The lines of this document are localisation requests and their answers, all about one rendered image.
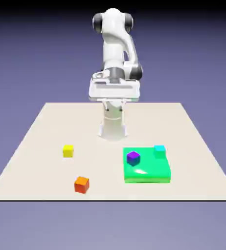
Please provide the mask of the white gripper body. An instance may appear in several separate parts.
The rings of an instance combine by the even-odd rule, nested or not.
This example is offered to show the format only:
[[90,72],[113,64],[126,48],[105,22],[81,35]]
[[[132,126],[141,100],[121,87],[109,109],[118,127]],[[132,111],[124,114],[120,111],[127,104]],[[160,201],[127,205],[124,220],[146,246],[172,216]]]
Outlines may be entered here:
[[101,100],[127,100],[137,101],[140,97],[140,82],[120,79],[120,83],[110,83],[108,78],[91,78],[89,86],[89,99]]

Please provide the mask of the small purple cube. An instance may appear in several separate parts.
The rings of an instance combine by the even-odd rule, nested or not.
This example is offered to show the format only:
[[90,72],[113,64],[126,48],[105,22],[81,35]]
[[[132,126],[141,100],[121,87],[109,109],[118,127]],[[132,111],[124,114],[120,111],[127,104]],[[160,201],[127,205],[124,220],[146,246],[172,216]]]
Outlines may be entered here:
[[140,154],[132,151],[127,154],[126,161],[132,166],[136,166],[140,163]]

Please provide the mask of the small cyan cube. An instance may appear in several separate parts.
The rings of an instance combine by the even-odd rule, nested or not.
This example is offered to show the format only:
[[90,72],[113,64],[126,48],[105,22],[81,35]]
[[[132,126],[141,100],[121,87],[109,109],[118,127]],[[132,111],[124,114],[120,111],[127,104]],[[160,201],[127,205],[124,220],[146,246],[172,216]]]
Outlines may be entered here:
[[155,145],[154,146],[154,156],[157,159],[166,158],[166,148],[164,145]]

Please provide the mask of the small yellow cube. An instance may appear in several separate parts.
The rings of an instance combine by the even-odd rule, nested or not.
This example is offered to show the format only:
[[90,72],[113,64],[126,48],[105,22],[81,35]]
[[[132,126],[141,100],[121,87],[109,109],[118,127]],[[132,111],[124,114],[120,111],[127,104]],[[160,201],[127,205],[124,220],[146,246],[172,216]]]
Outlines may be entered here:
[[73,157],[73,145],[64,145],[63,157],[64,158],[72,158]]

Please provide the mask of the small orange cube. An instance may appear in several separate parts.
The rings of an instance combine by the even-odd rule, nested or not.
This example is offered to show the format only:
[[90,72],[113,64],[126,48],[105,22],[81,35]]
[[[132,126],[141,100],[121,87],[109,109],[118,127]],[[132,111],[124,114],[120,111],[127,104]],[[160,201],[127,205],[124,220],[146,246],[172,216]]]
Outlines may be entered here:
[[75,192],[86,194],[87,190],[90,187],[89,178],[78,176],[74,182],[74,190]]

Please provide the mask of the large green box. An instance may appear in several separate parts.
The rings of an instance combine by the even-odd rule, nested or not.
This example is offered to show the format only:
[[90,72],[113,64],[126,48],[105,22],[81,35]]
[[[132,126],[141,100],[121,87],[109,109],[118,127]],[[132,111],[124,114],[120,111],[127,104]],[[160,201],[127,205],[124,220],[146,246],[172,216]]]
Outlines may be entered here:
[[[132,166],[127,163],[129,152],[140,154],[140,163]],[[125,183],[169,183],[171,169],[167,160],[157,159],[153,147],[125,147],[123,148],[123,173]]]

